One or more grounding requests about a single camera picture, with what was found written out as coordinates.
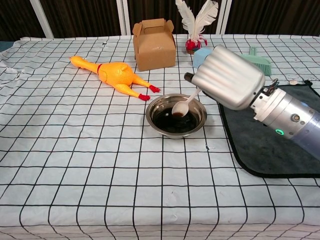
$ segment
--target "yellow rubber chicken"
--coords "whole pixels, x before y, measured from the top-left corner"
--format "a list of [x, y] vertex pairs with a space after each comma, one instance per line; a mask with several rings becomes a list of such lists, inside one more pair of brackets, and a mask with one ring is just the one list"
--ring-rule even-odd
[[150, 96], [143, 95], [136, 91], [133, 91], [129, 86], [131, 84], [138, 84], [147, 88], [154, 93], [160, 92], [160, 89], [151, 85], [150, 83], [143, 80], [141, 77], [136, 75], [131, 67], [124, 62], [110, 62], [103, 64], [95, 64], [84, 60], [80, 56], [73, 56], [70, 58], [71, 63], [82, 69], [88, 69], [98, 74], [99, 79], [105, 84], [109, 84], [114, 87], [117, 91], [123, 94], [127, 94], [144, 101], [148, 101]]

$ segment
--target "white spoon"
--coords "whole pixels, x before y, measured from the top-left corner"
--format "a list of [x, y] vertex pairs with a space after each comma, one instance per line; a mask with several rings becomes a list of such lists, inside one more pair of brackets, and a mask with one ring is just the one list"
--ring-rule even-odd
[[189, 103], [200, 92], [201, 92], [201, 89], [197, 88], [197, 90], [186, 101], [178, 101], [173, 106], [171, 114], [177, 117], [184, 117], [189, 112]]

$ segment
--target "microfiber cloth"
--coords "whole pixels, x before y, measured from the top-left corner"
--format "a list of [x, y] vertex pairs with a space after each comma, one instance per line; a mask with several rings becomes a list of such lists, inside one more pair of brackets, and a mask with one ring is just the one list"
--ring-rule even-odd
[[[320, 112], [320, 95], [310, 81], [304, 83], [278, 88]], [[234, 156], [246, 171], [265, 178], [320, 178], [320, 161], [254, 120], [251, 108], [241, 111], [222, 105], [219, 108]]]

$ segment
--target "metal bowl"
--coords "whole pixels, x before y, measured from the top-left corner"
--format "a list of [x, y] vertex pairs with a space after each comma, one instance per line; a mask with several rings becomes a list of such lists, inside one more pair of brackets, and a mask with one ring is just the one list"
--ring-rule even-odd
[[197, 132], [199, 129], [201, 129], [206, 120], [207, 120], [207, 111], [205, 107], [196, 99], [193, 99], [189, 103], [189, 112], [195, 117], [196, 119], [196, 127], [190, 131], [182, 132], [182, 133], [173, 133], [173, 132], [167, 132], [160, 128], [158, 128], [154, 120], [159, 116], [159, 114], [169, 108], [173, 108], [174, 105], [179, 101], [186, 101], [188, 99], [188, 95], [184, 94], [167, 94], [160, 96], [153, 100], [149, 106], [146, 109], [146, 119], [148, 123], [153, 127], [156, 131], [158, 131], [160, 134], [167, 136], [171, 139], [181, 139], [183, 137], [189, 136], [192, 133]]

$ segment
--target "soy sauce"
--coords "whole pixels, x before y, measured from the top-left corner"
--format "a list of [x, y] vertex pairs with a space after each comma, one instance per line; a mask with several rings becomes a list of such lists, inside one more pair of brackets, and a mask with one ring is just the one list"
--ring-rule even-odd
[[196, 128], [197, 119], [191, 112], [185, 116], [182, 116], [181, 113], [172, 115], [171, 112], [172, 108], [168, 108], [154, 116], [154, 124], [159, 129], [173, 134], [186, 133]]

